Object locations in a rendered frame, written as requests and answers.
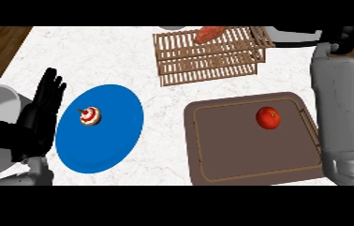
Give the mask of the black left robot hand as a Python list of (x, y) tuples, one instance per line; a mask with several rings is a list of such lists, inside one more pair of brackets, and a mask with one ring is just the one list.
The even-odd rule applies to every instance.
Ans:
[(48, 68), (42, 77), (33, 102), (26, 106), (17, 123), (0, 121), (0, 148), (11, 150), (11, 161), (43, 157), (54, 146), (57, 114), (67, 83)]

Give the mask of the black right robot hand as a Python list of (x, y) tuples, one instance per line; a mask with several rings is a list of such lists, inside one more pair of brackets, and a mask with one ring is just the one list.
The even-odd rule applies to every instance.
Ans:
[(334, 26), (322, 32), (321, 40), (331, 44), (333, 54), (349, 54), (354, 50), (354, 26)]

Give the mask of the orange sweet potato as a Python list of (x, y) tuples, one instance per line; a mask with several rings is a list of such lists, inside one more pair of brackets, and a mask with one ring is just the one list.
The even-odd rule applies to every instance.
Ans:
[(223, 35), (225, 31), (225, 26), (204, 26), (197, 33), (194, 41), (197, 43), (207, 43), (213, 39), (219, 38)]

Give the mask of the wooden tiered shelf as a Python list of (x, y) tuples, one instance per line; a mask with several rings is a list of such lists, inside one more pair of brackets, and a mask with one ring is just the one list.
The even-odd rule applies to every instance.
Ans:
[(161, 86), (257, 74), (275, 48), (265, 26), (229, 26), (213, 41), (194, 42), (198, 30), (154, 35)]

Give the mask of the brown tray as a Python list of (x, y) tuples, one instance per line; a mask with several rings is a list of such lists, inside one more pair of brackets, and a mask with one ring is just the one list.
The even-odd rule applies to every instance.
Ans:
[[(256, 121), (262, 107), (279, 112), (277, 129)], [(185, 127), (194, 185), (275, 185), (324, 177), (318, 127), (297, 94), (192, 102)]]

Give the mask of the pale grey appliance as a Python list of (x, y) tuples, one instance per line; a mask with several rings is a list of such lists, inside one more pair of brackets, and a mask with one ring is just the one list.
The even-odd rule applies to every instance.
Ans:
[(268, 26), (266, 31), (278, 48), (313, 47), (322, 38), (322, 30), (310, 34), (279, 31), (274, 26)]

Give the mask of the red and white cupcake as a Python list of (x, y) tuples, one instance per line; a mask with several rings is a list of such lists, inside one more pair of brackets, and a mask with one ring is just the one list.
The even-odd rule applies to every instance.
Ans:
[(85, 126), (95, 126), (102, 119), (101, 109), (98, 107), (88, 107), (85, 110), (77, 110), (80, 112), (80, 123)]

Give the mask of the blue plate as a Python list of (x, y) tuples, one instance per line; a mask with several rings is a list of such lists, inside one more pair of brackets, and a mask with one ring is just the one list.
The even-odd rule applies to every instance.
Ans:
[[(100, 108), (102, 119), (94, 126), (80, 122), (80, 110)], [(114, 167), (139, 141), (145, 111), (139, 97), (125, 86), (101, 85), (73, 101), (61, 117), (55, 147), (61, 161), (79, 173), (100, 173)]]

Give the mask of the red apple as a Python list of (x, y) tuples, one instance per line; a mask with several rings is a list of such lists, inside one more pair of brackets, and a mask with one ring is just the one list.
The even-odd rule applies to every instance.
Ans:
[(281, 124), (281, 115), (274, 107), (262, 107), (256, 113), (256, 121), (265, 129), (277, 129)]

